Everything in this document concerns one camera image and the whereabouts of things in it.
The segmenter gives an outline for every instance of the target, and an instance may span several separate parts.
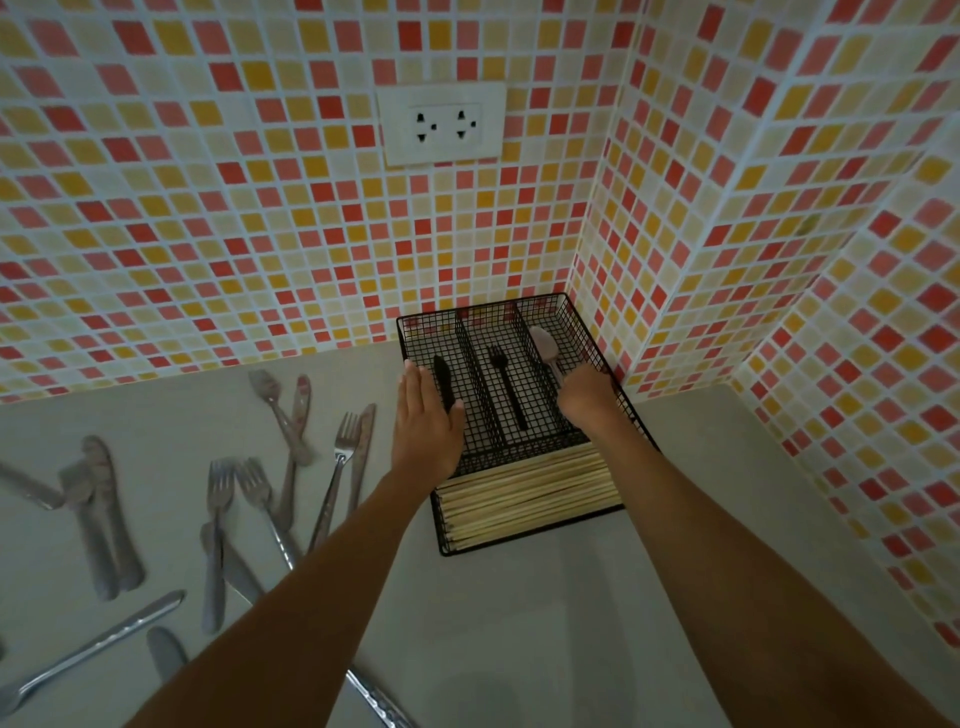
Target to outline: spoon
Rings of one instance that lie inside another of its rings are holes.
[[[93,657],[98,652],[107,649],[111,645],[133,634],[138,629],[147,626],[168,612],[177,609],[185,596],[186,592],[182,591],[171,592],[166,596],[162,596],[152,604],[148,604],[132,617],[114,625],[102,635],[94,637],[90,642],[74,650],[53,665],[36,674],[21,677],[19,680],[14,680],[0,687],[0,717],[8,716],[16,711],[31,692],[61,672],[69,670],[75,665],[79,665],[88,657]]]
[[[530,338],[534,340],[534,346],[537,347],[537,353],[543,363],[553,370],[553,376],[557,383],[563,386],[564,373],[557,366],[557,357],[560,356],[560,347],[557,346],[557,340],[553,338],[545,328],[530,327]]]
[[[313,453],[298,436],[290,418],[276,403],[280,399],[280,383],[267,370],[254,369],[250,372],[250,384],[256,395],[274,410],[276,423],[280,425],[280,432],[283,433],[283,439],[287,441],[287,447],[290,448],[297,465],[306,466],[312,463]]]

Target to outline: electrical outlet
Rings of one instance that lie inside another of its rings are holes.
[[[500,156],[504,84],[381,86],[376,98],[391,166]]]

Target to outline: forearm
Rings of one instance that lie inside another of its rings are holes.
[[[588,434],[734,725],[949,725],[825,597],[626,418]]]
[[[324,725],[421,494],[388,473],[131,726]]]

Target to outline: mosaic tile wall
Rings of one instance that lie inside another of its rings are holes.
[[[639,18],[639,0],[0,8],[3,401],[563,289]],[[454,79],[506,80],[502,158],[386,168],[374,88]]]
[[[960,648],[960,120],[734,387]]]
[[[960,5],[652,2],[572,275],[628,392],[727,378],[960,108]]]

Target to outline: black fork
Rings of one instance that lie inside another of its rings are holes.
[[[523,416],[523,407],[520,406],[520,400],[516,398],[514,385],[510,383],[510,375],[507,374],[507,364],[510,363],[507,354],[495,344],[487,347],[487,353],[490,355],[490,363],[499,371],[500,379],[503,381],[503,386],[507,390],[507,399],[510,400],[510,406],[514,409],[516,426],[520,429],[526,429],[527,418]]]

